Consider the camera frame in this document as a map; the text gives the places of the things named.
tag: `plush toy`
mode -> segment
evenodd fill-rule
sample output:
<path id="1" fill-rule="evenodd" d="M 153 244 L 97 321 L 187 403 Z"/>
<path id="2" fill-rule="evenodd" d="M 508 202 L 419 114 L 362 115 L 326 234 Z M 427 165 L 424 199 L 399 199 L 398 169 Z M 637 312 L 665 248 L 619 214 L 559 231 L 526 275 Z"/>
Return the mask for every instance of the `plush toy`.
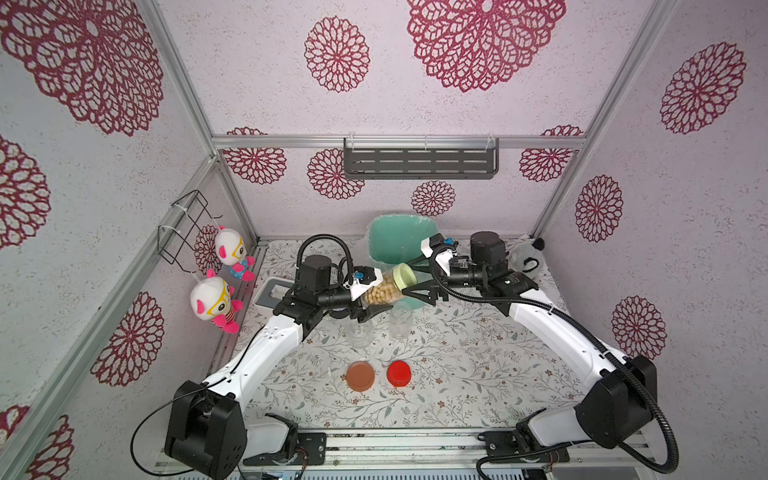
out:
<path id="1" fill-rule="evenodd" d="M 219 256 L 219 260 L 224 265 L 230 268 L 230 273 L 237 279 L 250 282 L 255 280 L 256 276 L 253 272 L 246 270 L 247 267 L 253 265 L 256 259 L 253 257 L 245 256 L 245 245 L 243 245 L 243 237 L 231 228 L 224 228 L 219 226 L 221 231 L 216 235 L 214 240 L 214 248 L 216 249 L 216 255 Z"/>
<path id="2" fill-rule="evenodd" d="M 523 272 L 531 280 L 538 278 L 544 268 L 544 239 L 532 239 L 528 235 L 520 237 L 518 242 L 509 250 L 509 266 L 517 272 Z"/>
<path id="3" fill-rule="evenodd" d="M 243 302 L 232 300 L 233 286 L 227 285 L 213 270 L 206 272 L 206 279 L 192 289 L 190 304 L 201 320 L 213 320 L 226 333 L 237 333 L 240 327 L 235 322 L 235 312 L 243 309 Z"/>

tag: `red flower pattern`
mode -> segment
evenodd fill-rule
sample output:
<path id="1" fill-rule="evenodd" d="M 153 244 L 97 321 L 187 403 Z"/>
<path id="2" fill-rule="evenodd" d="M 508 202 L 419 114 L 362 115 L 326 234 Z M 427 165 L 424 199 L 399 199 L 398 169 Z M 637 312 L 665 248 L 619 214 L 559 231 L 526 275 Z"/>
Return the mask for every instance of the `red flower pattern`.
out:
<path id="1" fill-rule="evenodd" d="M 565 0 L 408 0 L 413 54 L 444 87 L 488 90 L 531 64 Z"/>
<path id="2" fill-rule="evenodd" d="M 227 135 L 266 135 L 256 128 L 239 127 Z M 282 148 L 231 148 L 221 154 L 235 174 L 251 183 L 264 185 L 278 181 L 286 171 Z"/>
<path id="3" fill-rule="evenodd" d="M 91 367 L 98 382 L 126 386 L 148 371 L 163 345 L 164 322 L 156 299 L 139 293 Z"/>
<path id="4" fill-rule="evenodd" d="M 51 211 L 50 196 L 35 159 L 0 136 L 0 249 L 35 236 Z"/>
<path id="5" fill-rule="evenodd" d="M 542 136 L 581 135 L 584 132 L 573 125 L 558 125 L 545 130 Z M 567 148 L 527 148 L 520 157 L 520 171 L 523 177 L 545 182 L 560 177 L 563 168 L 571 159 L 573 150 Z"/>
<path id="6" fill-rule="evenodd" d="M 315 24 L 304 42 L 312 77 L 329 91 L 349 91 L 368 73 L 368 44 L 356 25 L 338 17 Z"/>
<path id="7" fill-rule="evenodd" d="M 605 175 L 593 178 L 576 201 L 578 231 L 591 242 L 605 240 L 618 227 L 623 206 L 618 182 Z"/>
<path id="8" fill-rule="evenodd" d="M 683 135 L 711 124 L 736 98 L 745 69 L 736 44 L 724 41 L 698 51 L 672 75 L 661 98 L 662 123 Z"/>
<path id="9" fill-rule="evenodd" d="M 341 200 L 354 197 L 366 185 L 365 180 L 350 180 L 344 174 L 344 153 L 338 148 L 319 151 L 310 159 L 306 175 L 321 195 Z"/>
<path id="10" fill-rule="evenodd" d="M 632 356 L 653 359 L 667 344 L 667 325 L 656 306 L 645 298 L 628 296 L 620 301 L 611 325 L 619 347 Z"/>
<path id="11" fill-rule="evenodd" d="M 5 51 L 76 120 L 130 137 L 158 116 L 163 70 L 131 0 L 1 0 L 0 31 Z"/>
<path id="12" fill-rule="evenodd" d="M 453 206 L 456 193 L 446 182 L 431 180 L 419 185 L 411 195 L 411 206 L 419 215 L 434 217 Z"/>
<path id="13" fill-rule="evenodd" d="M 0 449 L 11 437 L 13 431 L 16 430 L 16 426 L 28 411 L 28 406 L 14 405 L 0 413 Z"/>
<path id="14" fill-rule="evenodd" d="M 194 241 L 194 259 L 197 263 L 197 268 L 201 272 L 207 272 L 208 269 L 213 269 L 214 272 L 219 273 L 221 270 L 221 260 L 216 255 L 216 235 L 219 233 L 216 227 L 213 225 L 203 225 L 200 232 L 195 237 Z"/>
<path id="15" fill-rule="evenodd" d="M 58 419 L 56 430 L 48 435 L 43 449 L 27 468 L 27 474 L 30 475 L 27 480 L 61 480 L 69 472 L 69 460 L 74 453 L 72 434 L 74 429 L 69 426 L 69 415 L 62 415 Z"/>

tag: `glass jar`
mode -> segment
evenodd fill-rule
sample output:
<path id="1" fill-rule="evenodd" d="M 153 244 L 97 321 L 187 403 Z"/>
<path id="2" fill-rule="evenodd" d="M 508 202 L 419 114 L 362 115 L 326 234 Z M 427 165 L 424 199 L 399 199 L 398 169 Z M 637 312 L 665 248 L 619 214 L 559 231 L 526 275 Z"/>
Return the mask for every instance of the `glass jar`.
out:
<path id="1" fill-rule="evenodd" d="M 395 302 L 389 311 L 389 336 L 393 339 L 405 339 L 413 326 L 413 308 L 403 301 Z"/>
<path id="2" fill-rule="evenodd" d="M 404 299 L 402 289 L 408 286 L 414 286 L 418 283 L 416 275 L 411 267 L 405 263 L 400 263 L 392 270 L 382 274 L 383 281 L 368 290 L 363 299 L 370 305 L 392 305 L 395 302 Z"/>
<path id="3" fill-rule="evenodd" d="M 364 349 L 373 341 L 373 322 L 358 323 L 355 319 L 346 319 L 344 324 L 346 341 L 355 350 Z"/>

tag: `table surface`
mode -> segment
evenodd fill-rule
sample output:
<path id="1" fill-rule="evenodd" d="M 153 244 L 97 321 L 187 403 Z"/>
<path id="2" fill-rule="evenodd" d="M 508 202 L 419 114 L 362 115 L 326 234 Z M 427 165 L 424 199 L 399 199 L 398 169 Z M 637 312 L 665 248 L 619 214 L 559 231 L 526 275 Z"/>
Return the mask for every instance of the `table surface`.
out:
<path id="1" fill-rule="evenodd" d="M 508 248 L 514 242 L 508 240 Z M 355 240 L 348 243 L 352 246 Z M 257 288 L 269 276 L 293 278 L 300 244 L 269 243 Z M 334 262 L 342 256 L 335 243 L 324 240 L 313 243 L 305 255 L 313 253 Z M 565 310 L 546 268 L 538 284 Z M 584 395 L 579 380 L 552 350 L 493 306 L 453 299 L 426 305 L 414 311 L 411 334 L 402 340 L 389 337 L 388 314 L 372 321 L 373 343 L 354 350 L 346 341 L 344 320 L 324 318 L 258 389 L 247 407 L 246 424 L 248 418 L 272 412 L 303 428 L 504 427 Z M 256 309 L 248 309 L 236 352 L 265 322 Z M 373 387 L 362 393 L 352 391 L 344 375 L 358 360 L 376 371 Z M 412 370 L 412 381 L 404 388 L 386 379 L 395 360 L 407 362 Z"/>

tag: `black cable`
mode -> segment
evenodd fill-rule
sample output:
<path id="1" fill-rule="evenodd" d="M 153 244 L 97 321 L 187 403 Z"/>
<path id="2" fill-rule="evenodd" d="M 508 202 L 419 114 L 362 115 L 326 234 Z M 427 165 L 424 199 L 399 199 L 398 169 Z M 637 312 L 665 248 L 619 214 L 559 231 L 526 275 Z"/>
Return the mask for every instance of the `black cable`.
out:
<path id="1" fill-rule="evenodd" d="M 344 282 L 344 276 L 341 273 L 341 269 L 344 268 L 344 263 L 345 262 L 346 262 L 346 258 L 342 258 L 341 260 L 339 260 L 339 269 L 336 270 L 336 277 L 339 280 L 339 284 Z"/>
<path id="2" fill-rule="evenodd" d="M 254 339 L 255 339 L 255 338 L 256 338 L 256 337 L 259 335 L 259 332 L 261 332 L 261 330 L 263 330 L 263 329 L 264 329 L 264 327 L 262 326 L 262 327 L 259 329 L 259 331 L 258 331 L 258 332 L 256 332 L 256 334 L 254 334 L 254 335 L 251 337 L 250 341 L 248 342 L 248 345 L 246 345 L 245 349 L 243 350 L 243 355 L 241 355 L 241 356 L 240 356 L 240 359 L 238 359 L 238 360 L 237 360 L 237 363 L 235 364 L 234 368 L 233 368 L 233 369 L 230 371 L 230 374 L 232 374 L 232 373 L 235 373 L 235 370 L 237 369 L 237 367 L 238 367 L 238 366 L 240 366 L 240 363 L 241 363 L 241 362 L 243 361 L 243 359 L 245 358 L 245 354 L 246 354 L 246 352 L 248 351 L 248 349 L 250 348 L 250 345 L 253 343 L 253 340 L 254 340 Z M 165 402 L 163 405 L 161 405 L 161 406 L 157 407 L 155 410 L 153 410 L 153 411 L 152 411 L 152 413 L 150 413 L 149 415 L 145 416 L 145 417 L 144 417 L 144 420 L 141 420 L 141 422 L 139 422 L 138 426 L 137 426 L 137 427 L 136 427 L 136 429 L 134 430 L 134 434 L 133 434 L 133 435 L 131 435 L 131 448 L 130 448 L 130 450 L 131 450 L 131 459 L 133 459 L 133 461 L 134 461 L 134 464 L 135 464 L 135 465 L 136 465 L 136 466 L 137 466 L 137 467 L 138 467 L 138 468 L 139 468 L 139 469 L 140 469 L 142 472 L 146 473 L 147 475 L 152 475 L 153 477 L 172 477 L 172 476 L 174 476 L 174 475 L 181 475 L 182 473 L 189 473 L 189 472 L 194 472 L 194 471 L 195 471 L 195 470 L 194 470 L 194 468 L 190 468 L 189 470 L 183 470 L 182 472 L 173 472 L 173 473 L 155 473 L 155 472 L 150 472 L 149 470 L 147 470 L 146 468 L 144 468 L 144 467 L 143 467 L 143 466 L 142 466 L 142 465 L 139 463 L 139 461 L 136 459 L 136 454 L 134 453 L 134 441 L 136 440 L 136 434 L 138 434 L 138 433 L 139 433 L 139 429 L 141 428 L 141 426 L 142 426 L 144 423 L 146 423 L 146 422 L 147 422 L 147 420 L 149 420 L 150 418 L 152 418 L 152 415 L 154 415 L 155 413 L 157 413 L 157 412 L 161 411 L 161 410 L 162 410 L 162 409 L 164 409 L 165 407 L 169 406 L 171 403 L 173 403 L 173 402 L 176 402 L 178 399 L 182 399 L 182 398 L 183 398 L 183 397 L 185 397 L 185 396 L 194 395 L 195 393 L 200 393 L 200 392 L 203 392 L 204 390 L 208 390 L 208 389 L 210 389 L 210 388 L 212 388 L 212 387 L 214 387 L 214 386 L 216 386 L 216 385 L 218 385 L 218 384 L 222 383 L 222 382 L 223 382 L 224 380 L 226 380 L 226 379 L 227 379 L 227 377 L 223 377 L 223 378 L 222 378 L 221 380 L 219 380 L 218 382 L 215 382 L 215 383 L 213 383 L 213 384 L 211 384 L 211 385 L 206 385 L 206 386 L 205 386 L 205 387 L 203 387 L 202 389 L 193 390 L 192 392 L 189 392 L 189 393 L 184 393 L 183 395 L 179 395 L 178 397 L 174 397 L 172 400 L 170 400 L 170 401 L 168 401 L 168 402 Z"/>
<path id="3" fill-rule="evenodd" d="M 310 243 L 317 240 L 333 240 L 341 246 L 341 249 L 344 250 L 344 257 L 346 258 L 347 282 L 351 284 L 352 271 L 355 268 L 354 262 L 352 261 L 352 254 L 349 252 L 349 247 L 344 243 L 344 240 L 338 238 L 336 235 L 331 235 L 330 233 L 318 233 L 317 235 L 312 235 L 301 244 L 299 251 L 296 253 L 296 275 L 294 277 L 294 283 L 298 283 L 299 281 L 299 267 L 304 258 L 304 250 L 306 250 Z"/>
<path id="4" fill-rule="evenodd" d="M 297 450 L 301 452 L 301 456 L 303 457 L 302 464 L 301 464 L 301 472 L 299 472 L 299 476 L 296 477 L 296 480 L 301 480 L 301 478 L 304 476 L 304 471 L 306 470 L 306 465 L 310 461 L 310 454 L 307 453 L 306 449 L 304 447 L 299 447 Z"/>
<path id="5" fill-rule="evenodd" d="M 664 412 L 661 411 L 659 405 L 656 403 L 656 400 L 650 394 L 650 392 L 646 390 L 641 381 L 638 380 L 636 376 L 632 375 L 632 372 L 630 372 L 629 369 L 619 359 L 617 359 L 611 352 L 609 352 L 607 347 L 596 336 L 592 335 L 589 330 L 584 328 L 575 319 L 571 318 L 571 316 L 566 312 L 556 308 L 551 308 L 552 306 L 547 303 L 538 302 L 537 300 L 528 300 L 521 297 L 482 298 L 465 295 L 464 293 L 460 293 L 451 289 L 451 287 L 442 281 L 442 278 L 438 275 L 437 272 L 437 256 L 446 250 L 455 251 L 455 246 L 444 244 L 432 251 L 432 255 L 429 257 L 429 272 L 432 274 L 432 278 L 434 279 L 435 284 L 437 284 L 437 286 L 448 295 L 471 303 L 521 303 L 523 305 L 535 306 L 537 308 L 549 311 L 550 314 L 559 316 L 565 320 L 568 325 L 574 327 L 581 335 L 589 340 L 589 342 L 594 345 L 595 348 L 597 348 L 598 351 L 606 359 L 608 359 L 609 362 L 611 362 L 611 364 L 619 372 L 621 378 L 627 382 L 635 392 L 637 392 L 637 394 L 650 410 L 651 415 L 656 419 L 659 427 L 661 428 L 661 433 L 664 435 L 664 441 L 667 444 L 667 460 L 663 464 L 653 462 L 642 456 L 637 450 L 633 449 L 624 442 L 618 444 L 619 448 L 655 472 L 667 474 L 672 473 L 677 469 L 677 465 L 680 463 L 680 452 L 677 449 L 677 440 L 674 438 L 674 432 L 672 432 L 672 427 L 670 426 L 667 417 L 664 415 Z"/>
<path id="6" fill-rule="evenodd" d="M 562 442 L 557 443 L 555 445 L 550 445 L 545 449 L 537 450 L 536 452 L 528 452 L 528 453 L 515 453 L 513 455 L 500 455 L 498 457 L 483 457 L 478 460 L 477 463 L 475 463 L 475 469 L 478 471 L 478 475 L 480 475 L 480 478 L 483 480 L 493 480 L 493 478 L 487 476 L 482 471 L 482 466 L 488 462 L 496 462 L 497 460 L 514 460 L 516 458 L 525 458 L 525 457 L 531 457 L 531 456 L 539 456 L 543 455 L 545 453 L 554 452 L 555 450 L 564 449 L 566 447 L 570 447 L 572 445 L 578 445 L 579 443 L 586 443 L 590 442 L 591 440 L 580 440 L 579 442 Z"/>

